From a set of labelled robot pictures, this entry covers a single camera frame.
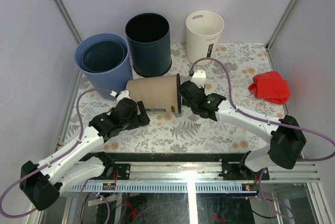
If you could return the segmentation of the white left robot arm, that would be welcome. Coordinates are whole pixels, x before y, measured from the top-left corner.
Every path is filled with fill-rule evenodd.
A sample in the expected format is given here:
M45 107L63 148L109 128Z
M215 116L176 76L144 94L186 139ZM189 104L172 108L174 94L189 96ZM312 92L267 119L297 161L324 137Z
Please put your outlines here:
M38 211L55 203L70 187L92 177L109 179L114 161L104 152L76 166L75 163L120 132L148 125L150 119L142 101L123 98L109 113L95 116L83 134L49 157L34 164L27 161L20 171L19 188Z

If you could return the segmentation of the dark navy tall bin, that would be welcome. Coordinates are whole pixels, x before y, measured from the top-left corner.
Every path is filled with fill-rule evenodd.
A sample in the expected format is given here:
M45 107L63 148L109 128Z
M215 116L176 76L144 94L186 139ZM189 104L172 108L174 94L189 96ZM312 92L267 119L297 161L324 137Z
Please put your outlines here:
M139 14L131 18L125 33L132 66L142 77L162 76L172 66L170 25L156 13Z

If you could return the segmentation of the tan cylindrical bin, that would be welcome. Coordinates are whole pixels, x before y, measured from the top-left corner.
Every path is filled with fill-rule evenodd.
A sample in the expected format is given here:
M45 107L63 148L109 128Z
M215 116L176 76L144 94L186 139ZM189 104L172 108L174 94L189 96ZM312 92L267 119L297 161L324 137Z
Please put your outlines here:
M126 90L135 101L142 101L146 111L181 113L182 99L178 93L180 75L165 75L129 80Z

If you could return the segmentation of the cream white bin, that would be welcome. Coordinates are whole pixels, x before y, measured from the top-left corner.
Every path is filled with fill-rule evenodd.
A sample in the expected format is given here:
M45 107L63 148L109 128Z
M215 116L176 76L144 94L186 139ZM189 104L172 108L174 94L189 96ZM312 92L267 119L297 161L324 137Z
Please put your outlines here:
M211 11L202 10L186 19L186 56L190 63L206 65L214 57L224 29L223 18Z

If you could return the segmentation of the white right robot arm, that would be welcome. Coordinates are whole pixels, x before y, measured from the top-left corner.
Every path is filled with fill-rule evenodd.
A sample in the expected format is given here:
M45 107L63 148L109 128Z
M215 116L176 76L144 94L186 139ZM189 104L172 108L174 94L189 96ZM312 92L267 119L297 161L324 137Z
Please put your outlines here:
M287 170L295 166L306 138L298 129L294 117L286 115L283 119L269 118L248 109L240 113L224 96L215 93L207 95L203 88L191 81L181 84L178 93L184 105L194 114L242 128L268 143L256 151L246 152L239 164L228 166L226 170L233 173L226 175L228 180L255 178L256 174L269 166Z

